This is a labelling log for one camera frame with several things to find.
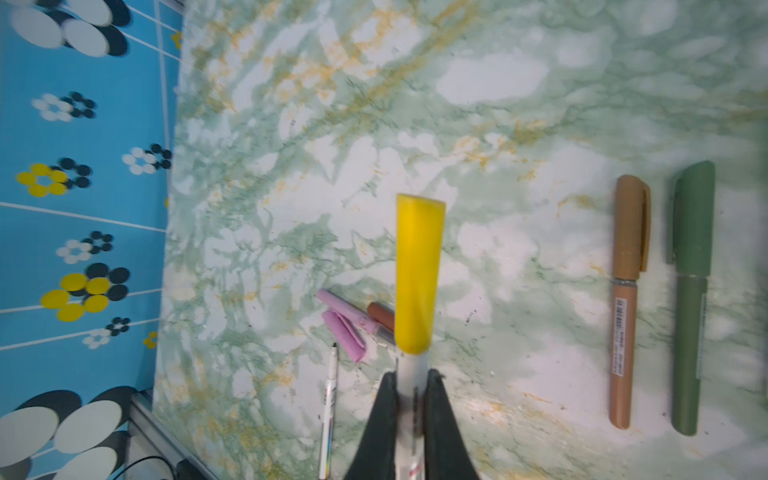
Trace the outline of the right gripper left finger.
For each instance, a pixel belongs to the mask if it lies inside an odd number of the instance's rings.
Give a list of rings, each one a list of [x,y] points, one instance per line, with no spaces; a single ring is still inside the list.
[[[396,374],[383,375],[357,452],[345,480],[395,480],[398,419]]]

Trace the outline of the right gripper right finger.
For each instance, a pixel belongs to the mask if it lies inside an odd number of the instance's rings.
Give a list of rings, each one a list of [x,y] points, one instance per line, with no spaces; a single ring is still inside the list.
[[[443,378],[430,369],[424,397],[425,467],[428,480],[478,480]]]

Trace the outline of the white slim pen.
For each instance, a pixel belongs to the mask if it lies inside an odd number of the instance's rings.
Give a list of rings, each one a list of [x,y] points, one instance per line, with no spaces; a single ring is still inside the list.
[[[337,375],[338,345],[334,343],[330,349],[329,369],[324,392],[324,410],[322,416],[322,433],[318,466],[319,480],[326,480],[330,478]]]

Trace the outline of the pink pen cap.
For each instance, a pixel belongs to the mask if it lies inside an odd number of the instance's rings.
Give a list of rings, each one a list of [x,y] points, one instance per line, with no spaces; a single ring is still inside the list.
[[[333,310],[326,310],[322,318],[350,360],[353,363],[359,363],[365,356],[367,348],[353,324]]]

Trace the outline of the pink fountain pen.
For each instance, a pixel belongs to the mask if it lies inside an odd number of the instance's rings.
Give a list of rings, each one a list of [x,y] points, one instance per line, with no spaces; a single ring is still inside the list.
[[[325,289],[320,289],[316,296],[322,303],[343,318],[349,320],[353,325],[360,327],[362,330],[377,337],[379,340],[390,345],[395,345],[394,332],[366,312],[363,312]]]

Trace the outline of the yellow pen cap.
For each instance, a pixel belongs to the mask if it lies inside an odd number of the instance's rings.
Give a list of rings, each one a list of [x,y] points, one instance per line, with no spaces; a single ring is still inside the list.
[[[446,205],[400,194],[396,204],[395,342],[406,354],[430,348]]]

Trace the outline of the brown fountain pen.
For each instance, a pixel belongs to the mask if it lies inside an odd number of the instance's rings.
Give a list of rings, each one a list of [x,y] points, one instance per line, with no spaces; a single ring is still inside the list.
[[[609,419],[622,430],[631,423],[637,280],[647,269],[650,229],[649,186],[635,176],[619,177],[614,201]]]

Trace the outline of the dark green fountain pen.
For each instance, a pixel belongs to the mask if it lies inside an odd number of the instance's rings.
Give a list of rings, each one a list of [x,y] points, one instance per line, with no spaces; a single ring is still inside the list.
[[[672,180],[667,215],[667,262],[676,271],[671,423],[685,436],[698,428],[715,176],[711,161],[680,171]]]

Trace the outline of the white pen yellow tip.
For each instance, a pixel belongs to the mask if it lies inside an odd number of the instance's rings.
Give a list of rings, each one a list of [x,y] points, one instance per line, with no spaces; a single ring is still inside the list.
[[[395,478],[424,479],[424,398],[428,380],[428,354],[399,351],[396,365],[398,415],[395,443]]]

